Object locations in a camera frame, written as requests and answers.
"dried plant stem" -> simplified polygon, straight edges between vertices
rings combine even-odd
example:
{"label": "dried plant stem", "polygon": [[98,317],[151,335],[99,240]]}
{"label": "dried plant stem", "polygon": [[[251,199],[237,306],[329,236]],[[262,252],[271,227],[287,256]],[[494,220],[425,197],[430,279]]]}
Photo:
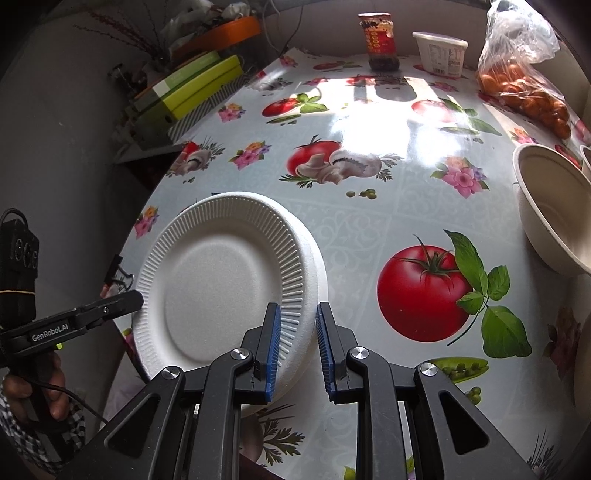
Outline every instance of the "dried plant stem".
{"label": "dried plant stem", "polygon": [[108,15],[98,14],[92,10],[89,11],[89,15],[99,23],[114,28],[115,30],[126,36],[128,39],[130,39],[132,42],[137,43],[139,46],[141,46],[138,46],[138,48],[141,48],[150,55],[156,56],[158,54],[160,48],[154,45],[152,42],[150,42],[147,38],[139,35],[132,28],[126,27],[125,25],[123,25],[123,23],[118,22],[117,20]]}
{"label": "dried plant stem", "polygon": [[100,30],[94,30],[93,28],[82,27],[82,26],[76,25],[76,24],[75,25],[72,25],[72,26],[74,28],[77,28],[78,30],[82,30],[82,31],[85,31],[85,32],[90,32],[90,33],[96,33],[97,35],[103,35],[105,37],[112,38],[113,40],[116,40],[118,42],[124,43],[125,45],[128,45],[130,47],[137,48],[139,50],[145,51],[139,45],[136,45],[134,43],[128,42],[127,40],[123,40],[122,38],[115,37],[114,35],[111,35],[110,33],[101,32]]}
{"label": "dried plant stem", "polygon": [[156,43],[160,47],[160,38],[158,36],[158,32],[156,31],[156,25],[154,24],[154,19],[152,18],[152,12],[150,12],[148,4],[145,2],[145,0],[142,0],[142,4],[144,5],[146,13],[148,14],[148,20],[150,21],[150,25],[152,25],[152,32],[154,32],[154,38],[156,39]]}
{"label": "dried plant stem", "polygon": [[168,11],[168,0],[164,0],[164,19],[162,20],[162,25],[166,25],[166,13]]}
{"label": "dried plant stem", "polygon": [[121,9],[121,7],[117,7],[117,13],[119,14],[119,16],[121,17],[121,19],[123,20],[123,22],[125,22],[125,25],[127,25],[131,30],[133,30],[134,32],[136,32],[138,35],[139,33],[139,28],[136,27],[131,20],[129,19],[129,17],[127,15],[125,15],[125,12],[123,12],[123,10]]}

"checkered sleeve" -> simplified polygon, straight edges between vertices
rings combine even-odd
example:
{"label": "checkered sleeve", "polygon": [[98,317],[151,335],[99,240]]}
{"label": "checkered sleeve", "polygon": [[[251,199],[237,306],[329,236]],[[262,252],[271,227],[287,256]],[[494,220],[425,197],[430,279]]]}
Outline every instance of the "checkered sleeve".
{"label": "checkered sleeve", "polygon": [[[63,434],[67,442],[72,442],[74,453],[77,453],[83,446],[86,436],[86,424],[84,414],[80,407],[73,401],[70,401],[70,414],[66,421],[69,430]],[[2,385],[0,385],[0,426],[10,438],[17,452],[27,461],[37,465],[46,472],[57,475],[64,467],[66,462],[52,462],[47,456],[43,444],[36,436],[25,432],[19,425],[12,411],[8,406],[8,401],[4,396]]]}

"black clip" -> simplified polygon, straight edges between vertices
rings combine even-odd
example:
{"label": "black clip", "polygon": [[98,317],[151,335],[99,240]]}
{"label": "black clip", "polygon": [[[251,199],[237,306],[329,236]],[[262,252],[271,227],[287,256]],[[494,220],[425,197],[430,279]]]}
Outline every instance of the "black clip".
{"label": "black clip", "polygon": [[357,480],[406,480],[398,401],[406,407],[418,480],[535,480],[498,430],[433,364],[407,368],[359,346],[328,302],[316,318],[324,383],[358,404]]}
{"label": "black clip", "polygon": [[[236,480],[241,404],[273,395],[281,333],[280,308],[208,367],[166,367],[76,457],[59,480]],[[194,418],[196,404],[198,414]]]}

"table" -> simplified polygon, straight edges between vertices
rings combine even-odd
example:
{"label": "table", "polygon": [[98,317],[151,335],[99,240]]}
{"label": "table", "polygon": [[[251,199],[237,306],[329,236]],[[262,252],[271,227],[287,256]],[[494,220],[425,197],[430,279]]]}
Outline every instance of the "table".
{"label": "table", "polygon": [[[403,57],[400,72],[375,74],[366,56],[291,50],[186,135],[191,143],[150,197],[122,266],[137,274],[159,232],[196,201],[267,195],[314,235],[335,318],[360,345],[409,367],[444,358],[440,366],[467,375],[458,386],[540,478],[551,478],[585,427],[569,380],[584,319],[563,305],[569,284],[522,231],[511,155],[539,142],[580,159],[479,93],[473,78],[468,70],[456,80],[432,76],[416,57]],[[420,242],[439,273],[427,274],[428,287],[417,275],[425,265],[407,260],[427,259]],[[456,300],[472,291],[465,275],[478,263],[472,246],[494,288],[484,290],[486,304],[473,294],[463,309]],[[406,260],[390,261],[395,254]],[[462,273],[448,271],[460,257],[471,258]],[[132,343],[131,318],[117,325]],[[274,473],[351,478],[355,406],[329,403],[318,358],[246,423],[243,453]]]}

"white bowl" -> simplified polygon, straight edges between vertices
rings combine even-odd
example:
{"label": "white bowl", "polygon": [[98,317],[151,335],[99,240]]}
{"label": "white bowl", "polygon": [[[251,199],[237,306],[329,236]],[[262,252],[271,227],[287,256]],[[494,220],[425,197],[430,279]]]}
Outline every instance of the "white bowl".
{"label": "white bowl", "polygon": [[461,77],[468,42],[436,33],[413,32],[417,39],[423,68],[429,73]]}
{"label": "white bowl", "polygon": [[565,277],[591,275],[591,183],[551,148],[524,144],[513,153],[519,216],[527,238]]}
{"label": "white bowl", "polygon": [[581,157],[583,157],[581,171],[583,172],[583,175],[585,175],[585,178],[591,181],[591,165],[589,164],[591,161],[591,148],[586,145],[581,145]]}

